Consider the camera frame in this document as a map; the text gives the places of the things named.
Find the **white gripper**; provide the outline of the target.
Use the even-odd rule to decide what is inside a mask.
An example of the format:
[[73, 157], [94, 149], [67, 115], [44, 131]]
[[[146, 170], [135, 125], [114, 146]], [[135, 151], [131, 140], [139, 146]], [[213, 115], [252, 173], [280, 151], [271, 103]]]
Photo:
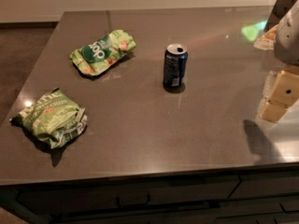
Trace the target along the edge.
[[[274, 54], [287, 64], [299, 64], [299, 2], [280, 20], [276, 32]], [[263, 87], [260, 117], [278, 122], [299, 100], [299, 67], [270, 71]]]

